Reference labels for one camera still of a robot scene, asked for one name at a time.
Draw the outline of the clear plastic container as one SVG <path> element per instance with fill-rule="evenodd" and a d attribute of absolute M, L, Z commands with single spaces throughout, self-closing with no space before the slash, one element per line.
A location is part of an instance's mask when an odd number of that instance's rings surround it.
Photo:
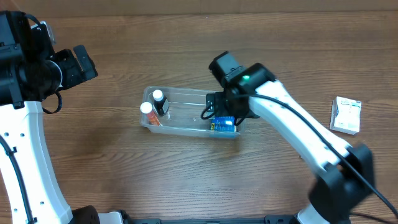
<path fill-rule="evenodd" d="M 150 124 L 147 116 L 141 115 L 140 124 L 153 133 L 234 139 L 245 130 L 246 123 L 241 123 L 235 132 L 214 131 L 211 129 L 209 119 L 200 118 L 201 112 L 206 107 L 206 94 L 211 93 L 211 90 L 148 86 L 143 93 L 143 102 L 153 103 L 152 93 L 155 90 L 161 90 L 165 94 L 169 101 L 169 110 L 166 115 L 158 117 L 159 126 Z"/>

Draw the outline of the orange tube white cap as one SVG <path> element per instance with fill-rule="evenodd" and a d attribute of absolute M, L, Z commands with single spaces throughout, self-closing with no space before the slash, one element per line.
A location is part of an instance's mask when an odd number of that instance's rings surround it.
<path fill-rule="evenodd" d="M 146 116 L 151 125 L 160 126 L 160 121 L 154 111 L 153 105 L 150 102 L 143 102 L 140 105 L 140 111 Z"/>

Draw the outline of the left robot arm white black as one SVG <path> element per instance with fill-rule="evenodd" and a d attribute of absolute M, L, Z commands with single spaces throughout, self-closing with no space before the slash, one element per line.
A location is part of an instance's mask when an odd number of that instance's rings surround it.
<path fill-rule="evenodd" d="M 42 102 L 97 76 L 86 49 L 59 52 L 46 22 L 21 11 L 1 12 L 1 174 L 12 221 L 122 223 L 120 212 L 72 209 L 58 185 L 44 134 Z"/>

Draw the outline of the black bottle white cap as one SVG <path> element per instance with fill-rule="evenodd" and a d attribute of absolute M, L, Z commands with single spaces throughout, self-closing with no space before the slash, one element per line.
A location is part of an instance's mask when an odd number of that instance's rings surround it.
<path fill-rule="evenodd" d="M 155 90 L 152 93 L 154 99 L 154 107 L 159 116 L 164 116 L 169 110 L 169 101 L 161 90 Z"/>

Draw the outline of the blue lozenge packet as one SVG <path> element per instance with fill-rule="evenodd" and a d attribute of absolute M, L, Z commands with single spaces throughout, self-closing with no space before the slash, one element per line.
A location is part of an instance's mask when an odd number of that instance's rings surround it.
<path fill-rule="evenodd" d="M 219 116 L 211 120 L 210 129 L 212 131 L 227 131 L 235 132 L 235 118 L 234 116 Z"/>

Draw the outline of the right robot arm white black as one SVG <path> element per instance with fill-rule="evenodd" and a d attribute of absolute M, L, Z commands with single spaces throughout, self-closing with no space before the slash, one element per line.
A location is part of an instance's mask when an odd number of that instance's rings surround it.
<path fill-rule="evenodd" d="M 364 144 L 350 145 L 322 126 L 260 63 L 246 68 L 229 52 L 215 57 L 209 70 L 223 88 L 206 105 L 207 116 L 262 118 L 300 154 L 317 181 L 310 205 L 297 223 L 349 223 L 352 209 L 374 190 L 373 155 Z"/>

